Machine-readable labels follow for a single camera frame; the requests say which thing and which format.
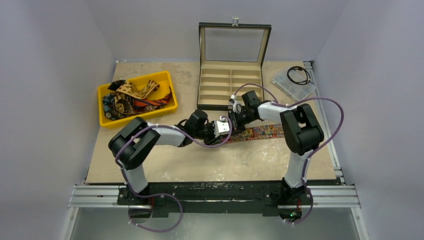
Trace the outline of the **colourful patterned tie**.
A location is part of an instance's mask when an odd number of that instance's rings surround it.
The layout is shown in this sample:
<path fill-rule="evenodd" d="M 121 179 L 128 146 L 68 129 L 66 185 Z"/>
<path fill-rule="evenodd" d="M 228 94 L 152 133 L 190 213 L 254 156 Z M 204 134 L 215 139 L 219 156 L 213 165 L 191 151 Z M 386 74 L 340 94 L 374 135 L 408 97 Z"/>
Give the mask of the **colourful patterned tie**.
<path fill-rule="evenodd" d="M 242 132 L 234 133 L 226 143 L 230 144 L 254 140 L 278 139 L 284 137 L 285 133 L 281 124 L 269 124 L 248 127 Z"/>

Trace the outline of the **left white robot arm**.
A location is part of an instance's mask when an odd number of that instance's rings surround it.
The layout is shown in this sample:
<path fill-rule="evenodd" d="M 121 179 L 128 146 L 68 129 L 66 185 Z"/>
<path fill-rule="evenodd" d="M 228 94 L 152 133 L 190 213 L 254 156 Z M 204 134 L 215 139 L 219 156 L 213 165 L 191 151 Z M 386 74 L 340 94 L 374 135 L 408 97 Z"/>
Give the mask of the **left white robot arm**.
<path fill-rule="evenodd" d="M 232 132 L 232 122 L 228 117 L 209 121 L 202 110 L 195 110 L 188 119 L 172 126 L 153 124 L 136 117 L 109 141 L 108 148 L 130 189 L 130 199 L 142 205 L 149 199 L 149 183 L 143 164 L 155 146 L 181 148 L 196 143 L 206 148 L 217 148 L 230 139 Z"/>

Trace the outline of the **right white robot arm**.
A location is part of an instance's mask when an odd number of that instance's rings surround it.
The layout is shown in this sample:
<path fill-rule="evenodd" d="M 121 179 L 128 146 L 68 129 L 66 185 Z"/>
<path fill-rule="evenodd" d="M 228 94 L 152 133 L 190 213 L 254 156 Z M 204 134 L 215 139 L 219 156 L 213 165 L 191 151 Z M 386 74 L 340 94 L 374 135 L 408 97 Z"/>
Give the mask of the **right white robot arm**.
<path fill-rule="evenodd" d="M 241 133 L 246 125 L 254 121 L 272 121 L 282 126 L 286 145 L 290 150 L 287 172 L 283 178 L 284 187 L 280 196 L 288 204 L 300 198 L 299 188 L 306 183 L 307 155 L 317 150 L 324 140 L 324 132 L 309 104 L 278 106 L 273 101 L 260 101 L 255 91 L 242 95 L 243 104 L 233 94 L 229 103 L 228 117 L 232 132 Z"/>

